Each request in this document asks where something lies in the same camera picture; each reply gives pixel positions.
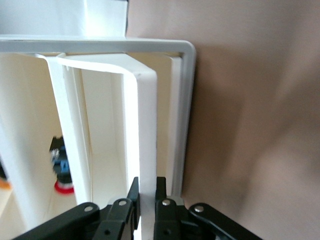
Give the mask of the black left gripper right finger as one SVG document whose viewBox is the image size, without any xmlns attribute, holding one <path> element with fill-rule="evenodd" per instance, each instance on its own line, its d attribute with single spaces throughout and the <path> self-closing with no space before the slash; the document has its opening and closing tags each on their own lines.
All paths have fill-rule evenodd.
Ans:
<svg viewBox="0 0 320 240">
<path fill-rule="evenodd" d="M 209 204 L 178 204 L 166 187 L 166 178 L 158 176 L 153 240 L 263 240 Z"/>
</svg>

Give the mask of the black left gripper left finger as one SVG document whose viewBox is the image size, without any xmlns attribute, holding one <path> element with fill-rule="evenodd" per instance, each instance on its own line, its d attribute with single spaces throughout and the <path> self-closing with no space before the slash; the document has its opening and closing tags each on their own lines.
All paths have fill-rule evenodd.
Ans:
<svg viewBox="0 0 320 240">
<path fill-rule="evenodd" d="M 134 240 L 140 220 L 139 178 L 135 177 L 127 197 L 100 209 L 82 203 L 12 240 Z"/>
</svg>

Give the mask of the white plastic drawer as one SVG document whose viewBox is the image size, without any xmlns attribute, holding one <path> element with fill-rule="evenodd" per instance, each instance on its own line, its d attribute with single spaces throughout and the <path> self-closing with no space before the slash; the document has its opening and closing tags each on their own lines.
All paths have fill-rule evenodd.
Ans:
<svg viewBox="0 0 320 240">
<path fill-rule="evenodd" d="M 19 152 L 12 137 L 0 118 L 0 162 L 3 165 L 5 175 L 8 178 L 11 190 L 0 217 L 0 232 L 9 239 L 14 239 L 24 234 L 33 227 L 28 221 L 29 204 L 28 195 L 24 191 L 24 175 L 19 164 Z"/>
<path fill-rule="evenodd" d="M 114 132 L 103 130 L 98 113 L 89 103 L 98 100 L 94 89 L 102 73 L 115 74 L 121 89 L 121 113 L 124 138 L 125 177 L 139 178 L 141 240 L 153 240 L 157 173 L 157 74 L 132 58 L 119 54 L 88 54 L 55 58 L 64 93 L 56 93 L 62 132 L 69 151 L 71 171 L 78 181 L 87 171 L 89 156 L 80 157 L 82 147 L 108 147 Z"/>
<path fill-rule="evenodd" d="M 32 228 L 75 207 L 74 194 L 63 195 L 54 189 L 57 178 L 49 149 L 52 138 L 61 136 L 62 130 L 44 59 L 0 53 L 0 118 L 19 154 Z M 0 217 L 10 193 L 0 189 Z"/>
<path fill-rule="evenodd" d="M 174 176 L 175 176 L 175 156 L 177 148 L 177 124 L 178 124 L 178 105 L 181 79 L 181 58 L 171 58 L 171 79 L 170 79 L 170 99 L 169 99 L 169 118 L 168 118 L 168 163 L 167 176 L 169 195 L 174 193 Z"/>
</svg>

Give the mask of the orange black push button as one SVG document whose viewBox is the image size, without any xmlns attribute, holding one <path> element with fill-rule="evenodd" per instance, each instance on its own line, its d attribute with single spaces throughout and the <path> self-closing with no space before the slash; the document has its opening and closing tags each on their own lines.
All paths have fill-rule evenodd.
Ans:
<svg viewBox="0 0 320 240">
<path fill-rule="evenodd" d="M 10 191 L 11 189 L 12 189 L 12 186 L 10 182 L 0 177 L 0 190 Z"/>
</svg>

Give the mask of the white drawer cabinet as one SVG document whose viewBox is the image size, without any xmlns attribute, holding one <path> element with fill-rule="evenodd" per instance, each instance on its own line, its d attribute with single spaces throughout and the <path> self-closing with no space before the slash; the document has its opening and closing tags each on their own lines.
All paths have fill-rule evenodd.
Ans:
<svg viewBox="0 0 320 240">
<path fill-rule="evenodd" d="M 181 58 L 172 196 L 182 191 L 196 51 L 184 40 L 127 38 L 127 12 L 126 0 L 0 0 L 0 54 L 40 58 L 48 66 L 76 206 L 93 202 L 103 208 L 113 199 L 124 197 L 133 179 L 126 179 L 121 87 L 115 74 L 107 72 L 100 75 L 93 90 L 98 94 L 97 102 L 88 107 L 97 111 L 102 129 L 115 136 L 108 147 L 80 148 L 81 158 L 89 156 L 88 170 L 74 179 L 56 100 L 56 94 L 64 93 L 66 86 L 63 80 L 53 78 L 59 73 L 55 58 L 61 54 L 126 54 L 156 72 L 156 177 L 165 176 L 167 187 L 171 58 Z"/>
</svg>

